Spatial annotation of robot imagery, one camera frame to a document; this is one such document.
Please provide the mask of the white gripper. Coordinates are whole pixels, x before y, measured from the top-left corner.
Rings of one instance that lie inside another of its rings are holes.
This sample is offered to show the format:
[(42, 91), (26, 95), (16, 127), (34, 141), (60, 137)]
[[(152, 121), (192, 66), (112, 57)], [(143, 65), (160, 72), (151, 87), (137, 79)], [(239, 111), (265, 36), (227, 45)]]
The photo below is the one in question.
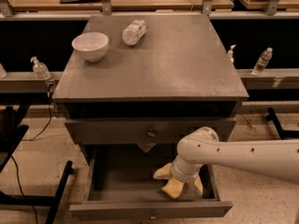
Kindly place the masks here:
[(158, 169), (153, 178), (157, 180), (170, 179), (172, 176), (184, 183), (191, 183), (190, 187), (199, 195), (203, 195), (203, 184), (199, 177), (202, 164), (194, 164), (176, 156), (172, 163), (168, 163)]

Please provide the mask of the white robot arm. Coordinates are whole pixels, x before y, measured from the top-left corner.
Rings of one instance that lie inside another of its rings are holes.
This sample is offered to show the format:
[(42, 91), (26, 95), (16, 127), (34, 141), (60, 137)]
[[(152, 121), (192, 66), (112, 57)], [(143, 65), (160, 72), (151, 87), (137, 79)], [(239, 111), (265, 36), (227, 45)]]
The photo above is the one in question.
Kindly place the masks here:
[(199, 171), (206, 164), (299, 183), (298, 140), (221, 142), (213, 129), (202, 127), (180, 139), (177, 152), (173, 161), (153, 175), (167, 181), (162, 191), (173, 199), (185, 186), (199, 195), (203, 193)]

